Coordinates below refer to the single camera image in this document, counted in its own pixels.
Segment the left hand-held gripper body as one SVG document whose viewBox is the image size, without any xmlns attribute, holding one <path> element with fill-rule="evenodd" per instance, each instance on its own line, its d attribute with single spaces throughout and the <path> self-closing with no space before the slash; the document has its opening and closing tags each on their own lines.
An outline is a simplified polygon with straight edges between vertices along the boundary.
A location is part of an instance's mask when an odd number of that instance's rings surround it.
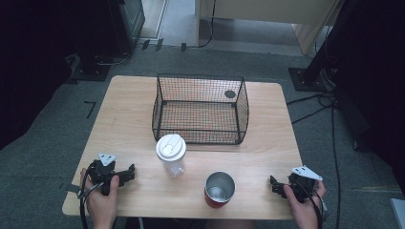
<svg viewBox="0 0 405 229">
<path fill-rule="evenodd" d="M 122 187 L 128 181 L 128 171 L 116 172 L 116 156 L 98 154 L 98 159 L 95 159 L 87 170 L 94 186 L 89 190 L 89 193 L 94 189 L 100 188 L 103 196 L 110 194 L 111 180 L 114 176 L 119 177 L 119 187 Z"/>
</svg>

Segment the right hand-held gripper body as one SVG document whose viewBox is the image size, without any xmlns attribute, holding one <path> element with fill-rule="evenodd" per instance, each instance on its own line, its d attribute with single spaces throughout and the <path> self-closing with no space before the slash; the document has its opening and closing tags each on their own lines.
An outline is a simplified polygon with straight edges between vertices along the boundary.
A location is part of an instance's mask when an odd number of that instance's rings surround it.
<svg viewBox="0 0 405 229">
<path fill-rule="evenodd" d="M 293 167 L 288 176 L 289 186 L 299 202 L 304 202 L 306 198 L 312 196 L 312 190 L 316 181 L 322 181 L 323 178 L 313 172 L 309 167 Z"/>
</svg>

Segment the clear cup with white lid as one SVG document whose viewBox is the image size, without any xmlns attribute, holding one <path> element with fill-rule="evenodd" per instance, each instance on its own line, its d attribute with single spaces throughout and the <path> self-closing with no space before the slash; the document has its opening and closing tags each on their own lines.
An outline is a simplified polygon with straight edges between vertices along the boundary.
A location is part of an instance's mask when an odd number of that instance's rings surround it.
<svg viewBox="0 0 405 229">
<path fill-rule="evenodd" d="M 180 135 L 163 136 L 157 142 L 156 154 L 168 176 L 175 178 L 183 174 L 186 143 Z"/>
</svg>

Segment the red cup with steel inside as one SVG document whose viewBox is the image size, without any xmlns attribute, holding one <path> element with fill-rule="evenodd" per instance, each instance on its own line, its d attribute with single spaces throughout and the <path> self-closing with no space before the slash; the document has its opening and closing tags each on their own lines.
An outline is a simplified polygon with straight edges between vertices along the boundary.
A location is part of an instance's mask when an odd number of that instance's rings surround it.
<svg viewBox="0 0 405 229">
<path fill-rule="evenodd" d="M 234 196 L 236 184 L 231 175 L 217 171 L 209 175 L 204 185 L 204 199 L 208 206 L 221 208 Z"/>
</svg>

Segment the black wire basket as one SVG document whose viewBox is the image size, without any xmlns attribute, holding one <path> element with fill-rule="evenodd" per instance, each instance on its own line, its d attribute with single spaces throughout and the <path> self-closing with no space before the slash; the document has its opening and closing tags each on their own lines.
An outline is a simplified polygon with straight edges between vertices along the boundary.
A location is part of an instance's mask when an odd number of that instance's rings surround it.
<svg viewBox="0 0 405 229">
<path fill-rule="evenodd" d="M 225 97 L 234 91 L 234 98 Z M 241 76 L 161 74 L 152 114 L 154 139 L 180 135 L 188 144 L 239 145 L 249 122 L 245 79 Z"/>
</svg>

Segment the person's right hand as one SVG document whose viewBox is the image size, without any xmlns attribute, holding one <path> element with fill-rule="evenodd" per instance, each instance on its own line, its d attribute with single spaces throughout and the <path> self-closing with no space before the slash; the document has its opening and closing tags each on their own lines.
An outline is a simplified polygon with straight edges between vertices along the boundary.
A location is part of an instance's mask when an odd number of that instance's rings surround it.
<svg viewBox="0 0 405 229">
<path fill-rule="evenodd" d="M 319 224 L 321 219 L 318 218 L 316 210 L 322 209 L 321 199 L 324 197 L 327 191 L 322 181 L 317 181 L 316 194 L 311 200 L 307 200 L 305 203 L 301 203 L 296 199 L 296 196 L 288 185 L 284 186 L 284 191 L 287 195 L 289 207 L 297 225 Z"/>
</svg>

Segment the person's left hand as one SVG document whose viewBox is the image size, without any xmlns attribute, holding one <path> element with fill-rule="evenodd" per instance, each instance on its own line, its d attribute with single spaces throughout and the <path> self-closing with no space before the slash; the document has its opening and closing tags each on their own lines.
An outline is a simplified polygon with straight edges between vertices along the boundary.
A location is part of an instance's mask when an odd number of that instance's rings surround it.
<svg viewBox="0 0 405 229">
<path fill-rule="evenodd" d="M 87 198 L 87 210 L 93 224 L 112 223 L 117 217 L 117 194 L 119 177 L 111 180 L 110 194 L 103 196 L 99 191 L 93 191 Z"/>
</svg>

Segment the grey tape strip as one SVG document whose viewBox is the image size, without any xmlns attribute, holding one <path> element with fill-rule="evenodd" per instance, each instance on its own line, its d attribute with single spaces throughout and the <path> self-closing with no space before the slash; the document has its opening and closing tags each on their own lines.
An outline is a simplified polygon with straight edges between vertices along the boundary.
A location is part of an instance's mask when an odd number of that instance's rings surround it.
<svg viewBox="0 0 405 229">
<path fill-rule="evenodd" d="M 71 183 L 62 183 L 60 185 L 59 189 L 62 191 L 75 193 L 76 195 L 81 194 L 81 188 L 79 186 L 73 185 Z"/>
</svg>

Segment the white flat object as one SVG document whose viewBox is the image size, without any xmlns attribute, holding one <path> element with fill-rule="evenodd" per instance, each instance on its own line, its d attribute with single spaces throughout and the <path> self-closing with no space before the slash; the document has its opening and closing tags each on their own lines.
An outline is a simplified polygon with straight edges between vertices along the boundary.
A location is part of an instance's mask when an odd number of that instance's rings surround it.
<svg viewBox="0 0 405 229">
<path fill-rule="evenodd" d="M 391 198 L 390 203 L 392 205 L 399 229 L 405 229 L 405 200 Z"/>
</svg>

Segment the black stand with base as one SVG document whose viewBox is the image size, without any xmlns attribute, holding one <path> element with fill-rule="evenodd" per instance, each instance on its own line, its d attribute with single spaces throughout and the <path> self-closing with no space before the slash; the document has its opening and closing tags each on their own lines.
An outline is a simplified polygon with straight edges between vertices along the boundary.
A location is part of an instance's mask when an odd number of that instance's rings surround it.
<svg viewBox="0 0 405 229">
<path fill-rule="evenodd" d="M 337 62 L 337 57 L 332 54 L 332 43 L 335 40 L 336 30 L 341 27 L 339 16 L 342 6 L 346 0 L 332 0 L 329 11 L 316 25 L 295 25 L 293 28 L 298 31 L 299 44 L 304 45 L 306 52 L 311 46 L 315 46 L 315 39 L 320 32 L 328 27 L 324 43 L 305 68 L 289 68 L 288 73 L 296 91 L 323 92 L 326 88 L 320 79 L 321 71 L 329 64 Z"/>
</svg>

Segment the dark curtain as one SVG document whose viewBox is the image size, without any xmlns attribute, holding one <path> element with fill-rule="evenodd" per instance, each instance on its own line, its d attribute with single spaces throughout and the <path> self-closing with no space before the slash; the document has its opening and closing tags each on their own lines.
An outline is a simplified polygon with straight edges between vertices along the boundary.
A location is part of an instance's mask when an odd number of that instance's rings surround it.
<svg viewBox="0 0 405 229">
<path fill-rule="evenodd" d="M 72 73 L 95 0 L 0 0 L 0 150 L 24 135 Z"/>
<path fill-rule="evenodd" d="M 345 0 L 328 52 L 333 80 L 366 121 L 359 138 L 405 195 L 405 0 Z"/>
</svg>

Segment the black cabinet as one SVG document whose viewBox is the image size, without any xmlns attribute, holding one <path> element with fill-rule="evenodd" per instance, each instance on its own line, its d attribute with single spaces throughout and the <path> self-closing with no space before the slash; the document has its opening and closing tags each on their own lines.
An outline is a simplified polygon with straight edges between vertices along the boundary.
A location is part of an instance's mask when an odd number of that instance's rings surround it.
<svg viewBox="0 0 405 229">
<path fill-rule="evenodd" d="M 117 53 L 131 54 L 145 22 L 141 0 L 109 0 Z"/>
</svg>

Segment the light wooden furniture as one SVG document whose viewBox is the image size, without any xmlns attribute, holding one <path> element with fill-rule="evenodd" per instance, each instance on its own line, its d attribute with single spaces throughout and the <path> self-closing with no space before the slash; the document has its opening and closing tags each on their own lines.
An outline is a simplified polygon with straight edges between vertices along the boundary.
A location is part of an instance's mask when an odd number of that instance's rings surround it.
<svg viewBox="0 0 405 229">
<path fill-rule="evenodd" d="M 309 54 L 325 26 L 332 26 L 345 0 L 195 0 L 197 26 L 202 18 L 287 23 L 302 54 Z"/>
</svg>

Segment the black stand base plate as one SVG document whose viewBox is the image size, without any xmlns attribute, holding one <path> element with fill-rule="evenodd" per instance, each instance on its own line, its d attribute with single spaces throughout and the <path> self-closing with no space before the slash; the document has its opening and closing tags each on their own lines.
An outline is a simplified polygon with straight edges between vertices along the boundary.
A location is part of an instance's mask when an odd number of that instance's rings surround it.
<svg viewBox="0 0 405 229">
<path fill-rule="evenodd" d="M 79 57 L 71 79 L 79 81 L 104 81 L 110 70 L 109 66 L 99 65 L 91 56 Z"/>
</svg>

